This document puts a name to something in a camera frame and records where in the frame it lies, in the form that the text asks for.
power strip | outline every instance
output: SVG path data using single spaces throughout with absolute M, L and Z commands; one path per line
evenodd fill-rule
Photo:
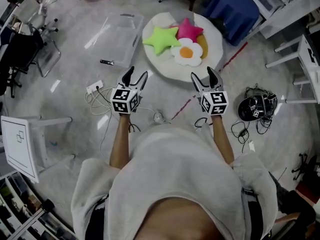
M 95 82 L 94 84 L 91 84 L 90 86 L 88 86 L 86 88 L 86 92 L 88 94 L 92 94 L 97 90 L 97 86 L 99 87 L 99 89 L 101 89 L 102 87 L 104 87 L 104 84 L 102 83 L 101 80 L 99 80 L 98 82 Z

blue fabric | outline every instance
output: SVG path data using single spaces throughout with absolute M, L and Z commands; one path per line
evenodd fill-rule
M 226 40 L 237 46 L 254 26 L 260 13 L 253 0 L 210 0 L 202 15 L 223 19 Z

black chair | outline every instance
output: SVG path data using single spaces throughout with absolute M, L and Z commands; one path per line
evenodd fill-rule
M 30 65 L 36 65 L 42 75 L 41 68 L 34 59 L 43 47 L 44 41 L 36 29 L 32 29 L 32 35 L 13 33 L 9 43 L 1 46 L 5 51 L 0 58 L 0 95 L 5 93 L 8 86 L 11 88 L 11 97 L 14 98 L 14 86 L 22 87 L 15 78 L 19 72 L 27 74 Z

green star pillow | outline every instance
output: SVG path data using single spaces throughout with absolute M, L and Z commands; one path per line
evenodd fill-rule
M 176 39 L 178 27 L 161 28 L 154 27 L 153 34 L 142 43 L 154 47 L 154 52 L 159 55 L 166 47 L 181 46 L 181 43 Z

white box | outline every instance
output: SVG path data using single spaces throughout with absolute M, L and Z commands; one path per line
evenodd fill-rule
M 208 91 L 201 93 L 201 106 L 211 116 L 223 115 L 229 105 L 226 91 Z
M 138 90 L 113 88 L 110 99 L 113 110 L 121 114 L 131 114 L 139 104 L 139 94 Z

